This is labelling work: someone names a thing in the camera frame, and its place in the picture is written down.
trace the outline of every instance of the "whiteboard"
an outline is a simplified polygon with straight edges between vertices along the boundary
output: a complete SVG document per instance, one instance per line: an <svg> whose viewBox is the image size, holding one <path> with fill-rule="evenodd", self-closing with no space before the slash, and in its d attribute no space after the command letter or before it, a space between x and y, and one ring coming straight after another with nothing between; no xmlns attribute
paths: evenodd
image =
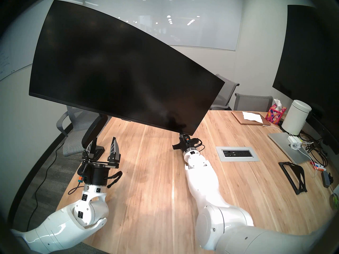
<svg viewBox="0 0 339 254"><path fill-rule="evenodd" d="M42 25L53 0L41 0L8 27L0 41L0 80L33 63Z"/></svg>
<svg viewBox="0 0 339 254"><path fill-rule="evenodd" d="M243 0L63 1L84 4L119 18L168 45L227 50L236 49L243 4ZM33 63L52 2L40 0L6 30L0 40L0 80Z"/></svg>
<svg viewBox="0 0 339 254"><path fill-rule="evenodd" d="M237 47L243 0L85 1L87 7L128 22L168 45Z"/></svg>

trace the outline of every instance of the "black monitor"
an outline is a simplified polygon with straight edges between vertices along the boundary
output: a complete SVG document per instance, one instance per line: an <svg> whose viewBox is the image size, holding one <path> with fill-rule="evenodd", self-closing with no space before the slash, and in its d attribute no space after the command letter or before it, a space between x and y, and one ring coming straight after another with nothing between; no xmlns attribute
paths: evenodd
<svg viewBox="0 0 339 254"><path fill-rule="evenodd" d="M29 95L193 135L223 85L138 28L55 0L35 50Z"/></svg>
<svg viewBox="0 0 339 254"><path fill-rule="evenodd" d="M285 43L273 87L312 107L307 122L338 154L339 42L319 18L313 7L288 5Z"/></svg>

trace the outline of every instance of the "gray carpet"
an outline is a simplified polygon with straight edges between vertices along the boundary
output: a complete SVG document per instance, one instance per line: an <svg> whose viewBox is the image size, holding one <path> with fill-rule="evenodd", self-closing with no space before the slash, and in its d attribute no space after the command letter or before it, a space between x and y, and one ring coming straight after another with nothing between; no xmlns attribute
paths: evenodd
<svg viewBox="0 0 339 254"><path fill-rule="evenodd" d="M64 141L65 139L57 146L57 148L59 148ZM62 148L60 148L57 151L57 155L56 161L47 172L45 182L37 192L38 208L30 220L29 230L38 227L50 214L55 212L64 191L81 163L81 153L64 157L62 154ZM44 180L46 169L54 159L55 150L48 157L26 190L16 212L13 229L26 231L28 220L36 206L34 192ZM106 252L97 250L84 243L80 243L70 249L60 250L53 253L105 254Z"/></svg>

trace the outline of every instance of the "monitor stand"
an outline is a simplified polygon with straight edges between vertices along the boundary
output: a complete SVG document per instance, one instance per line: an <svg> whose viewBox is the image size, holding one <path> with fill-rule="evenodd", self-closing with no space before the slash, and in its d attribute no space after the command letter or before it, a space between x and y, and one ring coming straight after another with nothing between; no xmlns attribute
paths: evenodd
<svg viewBox="0 0 339 254"><path fill-rule="evenodd" d="M289 134L287 133L272 133L268 134L269 138L276 143L277 146L288 156L288 158L292 161L292 163L298 165L305 161L310 161L310 159L304 155L303 153L307 154L304 148L301 148L302 152L299 150L293 150L290 147L290 142L287 140Z"/></svg>

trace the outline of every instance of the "chair armrest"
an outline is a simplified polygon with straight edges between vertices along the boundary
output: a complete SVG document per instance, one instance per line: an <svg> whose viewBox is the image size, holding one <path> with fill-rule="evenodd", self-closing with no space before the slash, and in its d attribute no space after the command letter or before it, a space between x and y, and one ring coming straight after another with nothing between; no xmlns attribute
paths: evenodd
<svg viewBox="0 0 339 254"><path fill-rule="evenodd" d="M68 137L68 135L66 134L65 130L62 128L62 122L65 120L65 118L68 117L68 111L66 111L61 117L60 119L57 121L57 129L59 129L59 131L61 133L63 133L65 135L65 137Z"/></svg>
<svg viewBox="0 0 339 254"><path fill-rule="evenodd" d="M225 110L229 108L229 105L227 104L226 106L224 105L211 105L211 107L209 108L210 110Z"/></svg>

